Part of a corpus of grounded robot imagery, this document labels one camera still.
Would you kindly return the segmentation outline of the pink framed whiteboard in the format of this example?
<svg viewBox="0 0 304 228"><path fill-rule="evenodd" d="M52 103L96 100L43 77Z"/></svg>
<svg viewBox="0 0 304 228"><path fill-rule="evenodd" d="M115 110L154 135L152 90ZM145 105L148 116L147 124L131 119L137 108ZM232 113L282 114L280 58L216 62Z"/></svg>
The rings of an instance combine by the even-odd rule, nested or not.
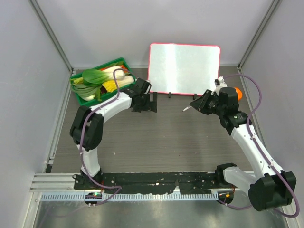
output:
<svg viewBox="0 0 304 228"><path fill-rule="evenodd" d="M220 52L216 45L152 43L148 66L151 91L202 95L207 89L214 90Z"/></svg>

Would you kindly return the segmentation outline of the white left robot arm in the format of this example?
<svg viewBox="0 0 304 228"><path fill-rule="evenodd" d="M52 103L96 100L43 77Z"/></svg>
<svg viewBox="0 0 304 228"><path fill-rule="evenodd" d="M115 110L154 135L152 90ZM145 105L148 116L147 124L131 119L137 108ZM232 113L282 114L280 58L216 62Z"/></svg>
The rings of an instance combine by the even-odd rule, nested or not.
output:
<svg viewBox="0 0 304 228"><path fill-rule="evenodd" d="M90 189L95 190L101 184L102 169L98 162L97 147L103 137L104 124L127 109L138 113L156 113L158 93L150 89L150 82L139 78L101 104L78 109L70 136L79 149L81 172L86 175L84 182Z"/></svg>

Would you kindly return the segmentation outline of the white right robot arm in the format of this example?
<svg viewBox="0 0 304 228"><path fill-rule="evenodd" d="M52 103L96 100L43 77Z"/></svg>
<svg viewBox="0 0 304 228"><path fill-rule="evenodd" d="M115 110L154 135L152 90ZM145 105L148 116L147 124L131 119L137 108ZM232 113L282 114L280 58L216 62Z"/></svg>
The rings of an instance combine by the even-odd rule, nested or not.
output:
<svg viewBox="0 0 304 228"><path fill-rule="evenodd" d="M233 87L223 87L216 92L206 90L190 107L202 114L215 114L220 124L237 142L247 157L254 176L229 163L216 168L214 181L224 188L229 184L245 192L257 211L290 205L294 201L295 175L274 161L261 144L247 114L239 110L238 92Z"/></svg>

